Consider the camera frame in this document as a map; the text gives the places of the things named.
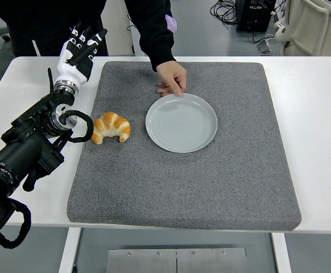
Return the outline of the person's hand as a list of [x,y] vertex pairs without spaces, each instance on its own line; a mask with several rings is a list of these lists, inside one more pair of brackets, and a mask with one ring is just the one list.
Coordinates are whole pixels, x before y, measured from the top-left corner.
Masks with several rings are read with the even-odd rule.
[[187,88],[187,71],[177,61],[167,61],[156,67],[162,78],[159,82],[158,93],[163,97],[175,94],[181,96]]

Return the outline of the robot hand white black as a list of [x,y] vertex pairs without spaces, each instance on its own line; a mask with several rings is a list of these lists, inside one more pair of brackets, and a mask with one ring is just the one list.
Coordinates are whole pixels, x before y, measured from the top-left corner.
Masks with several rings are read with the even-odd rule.
[[60,52],[57,79],[69,80],[77,86],[87,82],[91,75],[93,59],[105,46],[106,34],[105,28],[93,32],[91,27],[83,29],[81,22],[78,22]]

